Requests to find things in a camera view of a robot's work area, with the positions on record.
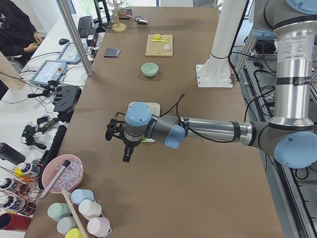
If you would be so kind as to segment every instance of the computer mouse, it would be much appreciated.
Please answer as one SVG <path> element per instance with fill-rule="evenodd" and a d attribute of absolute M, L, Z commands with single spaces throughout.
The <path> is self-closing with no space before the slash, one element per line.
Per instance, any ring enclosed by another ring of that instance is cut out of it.
<path fill-rule="evenodd" d="M 67 42 L 69 42 L 68 39 L 61 38 L 58 43 L 62 46 L 62 45 L 65 45 Z"/>

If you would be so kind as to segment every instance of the black tumbler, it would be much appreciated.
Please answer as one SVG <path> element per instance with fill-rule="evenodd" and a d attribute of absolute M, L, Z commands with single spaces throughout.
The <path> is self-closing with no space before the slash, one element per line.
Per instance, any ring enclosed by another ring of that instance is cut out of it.
<path fill-rule="evenodd" d="M 0 158 L 3 160 L 7 160 L 15 165 L 18 165 L 25 161 L 24 155 L 3 142 L 0 142 Z"/>

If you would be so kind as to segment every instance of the light blue joint cap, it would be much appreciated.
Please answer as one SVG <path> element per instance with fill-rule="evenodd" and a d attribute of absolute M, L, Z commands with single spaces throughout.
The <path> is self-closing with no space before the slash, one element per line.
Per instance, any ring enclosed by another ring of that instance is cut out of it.
<path fill-rule="evenodd" d="M 184 135 L 184 128 L 180 127 L 179 125 L 175 125 L 172 130 L 169 131 L 166 137 L 165 146 L 177 149 L 182 143 Z"/>
<path fill-rule="evenodd" d="M 277 36 L 272 31 L 260 31 L 252 29 L 252 35 L 257 40 L 276 40 Z"/>
<path fill-rule="evenodd" d="M 286 2 L 295 11 L 298 11 L 307 15 L 317 14 L 316 0 L 286 0 Z"/>
<path fill-rule="evenodd" d="M 152 117 L 151 109 L 145 103 L 134 103 L 129 106 L 125 115 L 125 121 L 131 126 L 143 126 L 147 124 Z"/>
<path fill-rule="evenodd" d="M 317 135 L 299 131 L 281 140 L 274 151 L 275 159 L 293 169 L 301 169 L 317 160 Z"/>

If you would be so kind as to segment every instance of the white cup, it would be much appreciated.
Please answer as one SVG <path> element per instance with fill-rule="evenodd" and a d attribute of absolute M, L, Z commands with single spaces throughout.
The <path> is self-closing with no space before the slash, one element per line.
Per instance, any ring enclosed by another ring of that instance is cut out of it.
<path fill-rule="evenodd" d="M 102 208 L 101 205 L 89 200 L 83 200 L 79 206 L 78 211 L 88 220 L 90 221 L 94 217 L 98 217 L 101 214 Z"/>
<path fill-rule="evenodd" d="M 66 235 L 66 233 L 72 229 L 77 228 L 77 224 L 75 218 L 73 217 L 63 217 L 57 224 L 57 231 L 62 235 Z"/>

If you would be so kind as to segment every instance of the brown paper surface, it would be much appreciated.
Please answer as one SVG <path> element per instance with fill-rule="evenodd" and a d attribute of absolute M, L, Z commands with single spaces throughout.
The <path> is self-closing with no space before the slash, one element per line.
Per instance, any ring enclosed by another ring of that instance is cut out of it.
<path fill-rule="evenodd" d="M 136 7 L 132 12 L 150 23 L 122 20 L 125 32 L 105 34 L 59 152 L 82 160 L 79 188 L 91 189 L 102 205 L 113 229 L 109 237 L 283 237 L 257 149 L 185 138 L 176 150 L 142 143 L 125 163 L 123 142 L 105 140 L 110 119 L 133 101 L 159 103 L 165 112 L 185 93 L 181 116 L 238 122 L 246 108 L 239 83 L 232 89 L 197 87 L 195 65 L 210 57 L 216 9 Z M 147 35 L 156 33 L 173 35 L 174 57 L 145 57 Z M 119 57 L 104 58 L 107 47 L 120 48 Z M 153 78 L 140 70 L 148 61 L 159 66 Z M 47 216 L 54 202 L 63 202 L 62 195 L 39 202 L 26 238 L 61 237 Z"/>

